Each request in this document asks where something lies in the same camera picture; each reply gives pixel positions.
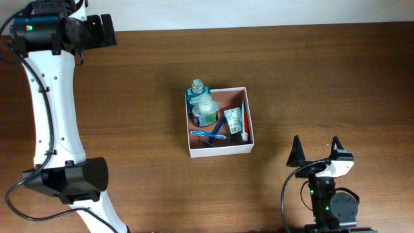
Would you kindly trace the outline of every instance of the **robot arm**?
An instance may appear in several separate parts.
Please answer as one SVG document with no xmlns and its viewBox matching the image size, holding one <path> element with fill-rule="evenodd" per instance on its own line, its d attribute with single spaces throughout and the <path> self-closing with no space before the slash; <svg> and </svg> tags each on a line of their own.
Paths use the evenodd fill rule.
<svg viewBox="0 0 414 233">
<path fill-rule="evenodd" d="M 305 231 L 312 233 L 328 232 L 372 232 L 374 230 L 359 230 L 356 227 L 356 215 L 360 198 L 347 188 L 335 188 L 334 178 L 346 175 L 354 164 L 354 157 L 345 150 L 338 137 L 332 140 L 329 158 L 320 161 L 306 161 L 299 137 L 296 135 L 292 152 L 287 166 L 299 167 L 286 180 L 281 198 L 282 218 L 286 225 L 283 210 L 283 196 L 287 181 L 295 175 L 296 178 L 308 178 L 310 198 L 315 225 L 306 225 Z"/>
<path fill-rule="evenodd" d="M 25 183 L 27 188 L 58 197 L 78 212 L 91 232 L 129 232 L 117 216 L 107 195 L 108 169 L 105 159 L 86 159 L 76 123 L 73 74 L 76 53 L 116 45 L 110 15 L 86 16 L 87 2 L 37 0 L 30 3 L 10 28 L 14 46 L 37 74 L 46 91 L 53 124 L 53 156 L 41 174 Z M 25 66 L 32 93 L 36 126 L 34 165 L 47 158 L 50 149 L 46 103 L 35 77 Z M 28 177 L 36 170 L 23 172 Z"/>
</svg>

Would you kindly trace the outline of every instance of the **bottle cap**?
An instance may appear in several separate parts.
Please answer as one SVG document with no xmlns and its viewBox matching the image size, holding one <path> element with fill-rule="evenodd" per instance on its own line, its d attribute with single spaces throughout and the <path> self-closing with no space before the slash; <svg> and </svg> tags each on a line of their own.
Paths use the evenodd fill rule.
<svg viewBox="0 0 414 233">
<path fill-rule="evenodd" d="M 212 96 L 205 93 L 200 96 L 199 109 L 201 113 L 208 113 L 213 108 Z"/>
<path fill-rule="evenodd" d="M 194 80 L 193 81 L 193 92 L 195 94 L 202 93 L 202 81 L 201 80 Z"/>
<path fill-rule="evenodd" d="M 248 133 L 241 133 L 241 139 L 243 140 L 243 142 L 247 142 L 248 141 Z"/>
</svg>

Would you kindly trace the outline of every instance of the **cardboard box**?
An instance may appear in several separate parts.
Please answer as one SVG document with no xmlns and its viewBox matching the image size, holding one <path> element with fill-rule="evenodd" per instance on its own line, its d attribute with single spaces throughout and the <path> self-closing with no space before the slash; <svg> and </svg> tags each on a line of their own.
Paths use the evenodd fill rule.
<svg viewBox="0 0 414 233">
<path fill-rule="evenodd" d="M 213 145 L 215 147 L 207 148 L 205 145 L 202 144 L 202 141 L 203 140 L 209 141 L 210 138 L 209 137 L 198 137 L 196 135 L 192 135 L 190 131 L 199 130 L 199 131 L 203 131 L 206 133 L 212 133 L 214 132 L 214 129 L 217 127 L 219 121 L 207 127 L 199 128 L 199 127 L 194 126 L 193 116 L 192 115 L 189 116 L 187 114 L 187 103 L 186 103 L 187 138 L 188 138 L 188 149 L 190 151 L 190 157 L 198 158 L 198 157 L 209 157 L 209 156 L 217 156 L 217 155 L 233 155 L 233 154 L 240 154 L 240 153 L 250 153 L 254 146 L 254 134 L 253 134 L 252 119 L 250 118 L 250 108 L 248 105 L 246 87 L 213 89 L 212 98 L 220 106 L 220 110 L 218 112 L 219 121 L 222 117 L 224 117 L 224 110 L 233 109 L 236 107 L 241 108 L 242 101 L 243 99 L 245 100 L 246 113 L 247 113 L 247 119 L 248 119 L 248 128 L 249 128 L 248 142 L 246 144 L 238 144 L 237 142 L 232 141 L 232 140 L 214 139 Z M 227 122 L 223 124 L 218 134 L 230 135 L 230 129 L 228 127 Z"/>
</svg>

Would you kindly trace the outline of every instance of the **white wall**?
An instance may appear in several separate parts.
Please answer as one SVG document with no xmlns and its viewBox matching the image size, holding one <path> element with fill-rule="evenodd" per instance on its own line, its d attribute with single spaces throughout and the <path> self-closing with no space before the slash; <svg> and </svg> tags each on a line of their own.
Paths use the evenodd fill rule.
<svg viewBox="0 0 414 233">
<path fill-rule="evenodd" d="M 0 3 L 0 21 L 27 0 Z M 414 0 L 89 0 L 117 31 L 414 21 Z"/>
</svg>

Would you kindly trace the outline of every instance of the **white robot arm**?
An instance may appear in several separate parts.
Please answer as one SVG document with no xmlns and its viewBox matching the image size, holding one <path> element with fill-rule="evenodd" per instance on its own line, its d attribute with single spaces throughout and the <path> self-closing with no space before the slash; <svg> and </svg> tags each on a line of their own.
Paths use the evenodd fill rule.
<svg viewBox="0 0 414 233">
<path fill-rule="evenodd" d="M 33 169 L 23 173 L 23 177 L 39 173 L 24 185 L 59 197 L 73 209 L 88 209 L 78 213 L 91 232 L 126 233 L 129 229 L 117 216 L 107 194 L 106 162 L 103 158 L 86 159 L 76 123 L 75 54 L 116 44 L 110 16 L 102 15 L 102 22 L 99 16 L 87 17 L 86 4 L 84 0 L 36 1 L 16 17 L 11 28 L 16 48 L 10 47 L 25 60 L 23 64 L 32 93 L 36 126 L 34 165 L 43 164 L 41 171 Z M 44 91 L 39 88 L 39 81 Z M 49 160 L 48 153 L 53 153 Z"/>
</svg>

